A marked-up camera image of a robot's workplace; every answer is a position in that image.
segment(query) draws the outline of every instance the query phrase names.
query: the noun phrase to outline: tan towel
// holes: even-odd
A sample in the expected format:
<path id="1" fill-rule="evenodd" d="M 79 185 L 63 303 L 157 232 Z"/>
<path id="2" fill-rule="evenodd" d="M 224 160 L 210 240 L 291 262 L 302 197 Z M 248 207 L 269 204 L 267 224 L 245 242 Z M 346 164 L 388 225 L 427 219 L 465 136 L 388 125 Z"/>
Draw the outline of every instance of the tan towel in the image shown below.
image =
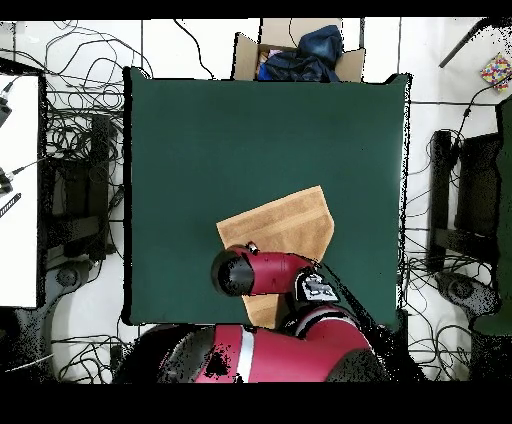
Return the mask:
<path id="1" fill-rule="evenodd" d="M 299 191 L 217 223 L 224 247 L 253 241 L 267 252 L 297 253 L 320 261 L 334 233 L 320 186 Z M 279 295 L 243 296 L 253 325 L 274 328 Z"/>

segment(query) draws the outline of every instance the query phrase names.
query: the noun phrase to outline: dark green mat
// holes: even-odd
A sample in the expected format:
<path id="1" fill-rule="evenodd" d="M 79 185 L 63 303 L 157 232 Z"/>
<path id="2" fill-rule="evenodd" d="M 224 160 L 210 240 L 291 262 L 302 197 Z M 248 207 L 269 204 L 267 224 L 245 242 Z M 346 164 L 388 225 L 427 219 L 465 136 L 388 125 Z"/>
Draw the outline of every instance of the dark green mat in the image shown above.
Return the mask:
<path id="1" fill-rule="evenodd" d="M 407 81 L 148 80 L 132 69 L 130 321 L 248 322 L 241 299 L 212 287 L 215 223 L 320 185 L 335 222 L 325 262 L 378 322 L 394 322 Z"/>

